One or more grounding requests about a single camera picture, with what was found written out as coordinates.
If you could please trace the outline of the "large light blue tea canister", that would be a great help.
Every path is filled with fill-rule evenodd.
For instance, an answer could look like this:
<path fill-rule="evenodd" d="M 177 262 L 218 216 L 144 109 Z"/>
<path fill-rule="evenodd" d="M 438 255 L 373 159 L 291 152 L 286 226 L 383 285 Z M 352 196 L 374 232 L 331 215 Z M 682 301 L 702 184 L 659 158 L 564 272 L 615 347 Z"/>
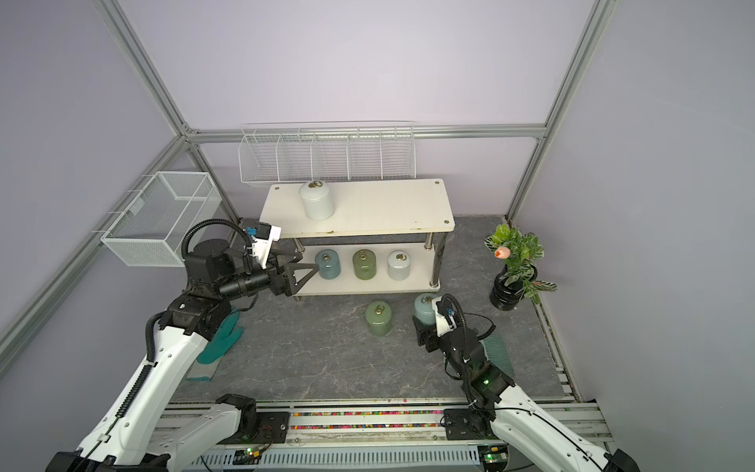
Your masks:
<path fill-rule="evenodd" d="M 414 318 L 426 325 L 436 324 L 436 307 L 434 305 L 435 293 L 423 293 L 414 300 Z"/>

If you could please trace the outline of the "large green tea canister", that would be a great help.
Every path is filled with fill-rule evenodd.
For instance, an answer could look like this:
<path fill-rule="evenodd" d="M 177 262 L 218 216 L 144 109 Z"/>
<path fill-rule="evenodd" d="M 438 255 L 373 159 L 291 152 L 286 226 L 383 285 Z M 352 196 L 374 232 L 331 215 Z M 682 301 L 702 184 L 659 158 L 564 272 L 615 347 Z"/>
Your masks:
<path fill-rule="evenodd" d="M 392 329 L 393 310 L 385 301 L 373 301 L 365 310 L 365 320 L 370 334 L 386 336 Z"/>

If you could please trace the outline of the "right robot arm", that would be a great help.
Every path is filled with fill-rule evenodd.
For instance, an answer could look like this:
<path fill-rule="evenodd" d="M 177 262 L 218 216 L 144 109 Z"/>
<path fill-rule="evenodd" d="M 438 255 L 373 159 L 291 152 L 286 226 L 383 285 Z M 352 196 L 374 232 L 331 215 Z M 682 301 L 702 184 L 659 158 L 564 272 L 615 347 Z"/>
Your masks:
<path fill-rule="evenodd" d="M 451 294 L 428 297 L 426 304 L 432 315 L 415 322 L 418 344 L 442 353 L 477 428 L 513 446 L 542 471 L 639 469 L 627 452 L 608 452 L 567 428 L 495 363 L 507 358 L 507 352 L 488 347 L 494 323 L 484 332 L 472 328 L 472 315 Z"/>

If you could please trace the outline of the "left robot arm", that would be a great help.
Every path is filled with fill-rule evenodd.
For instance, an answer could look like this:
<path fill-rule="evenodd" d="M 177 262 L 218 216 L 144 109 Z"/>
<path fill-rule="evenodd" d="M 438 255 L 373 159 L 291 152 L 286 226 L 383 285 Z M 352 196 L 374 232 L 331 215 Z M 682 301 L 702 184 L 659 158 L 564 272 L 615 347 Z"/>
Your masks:
<path fill-rule="evenodd" d="M 145 358 L 104 418 L 72 452 L 57 452 L 49 471 L 181 471 L 204 452 L 259 430 L 257 403 L 224 395 L 208 418 L 166 440 L 151 438 L 165 407 L 196 359 L 218 336 L 233 301 L 268 290 L 293 296 L 318 272 L 300 252 L 278 247 L 281 230 L 254 230 L 220 218 L 192 226 L 180 245 L 187 286 L 145 324 Z"/>

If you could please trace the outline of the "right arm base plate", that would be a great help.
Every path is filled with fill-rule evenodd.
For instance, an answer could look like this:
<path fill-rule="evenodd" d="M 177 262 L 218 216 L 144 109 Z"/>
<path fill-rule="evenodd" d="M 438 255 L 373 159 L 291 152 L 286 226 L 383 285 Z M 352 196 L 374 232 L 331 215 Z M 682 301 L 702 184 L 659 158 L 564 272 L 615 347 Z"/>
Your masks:
<path fill-rule="evenodd" d="M 449 441 L 495 440 L 491 421 L 482 413 L 468 408 L 444 409 L 438 422 Z"/>

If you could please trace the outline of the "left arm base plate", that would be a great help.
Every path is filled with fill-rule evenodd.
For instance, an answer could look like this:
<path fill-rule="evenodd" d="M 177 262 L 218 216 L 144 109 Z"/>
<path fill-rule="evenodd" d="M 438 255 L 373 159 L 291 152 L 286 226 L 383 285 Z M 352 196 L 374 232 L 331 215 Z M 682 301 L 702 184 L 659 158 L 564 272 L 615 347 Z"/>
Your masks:
<path fill-rule="evenodd" d="M 255 429 L 242 429 L 220 444 L 284 444 L 290 418 L 291 414 L 288 412 L 259 412 Z"/>

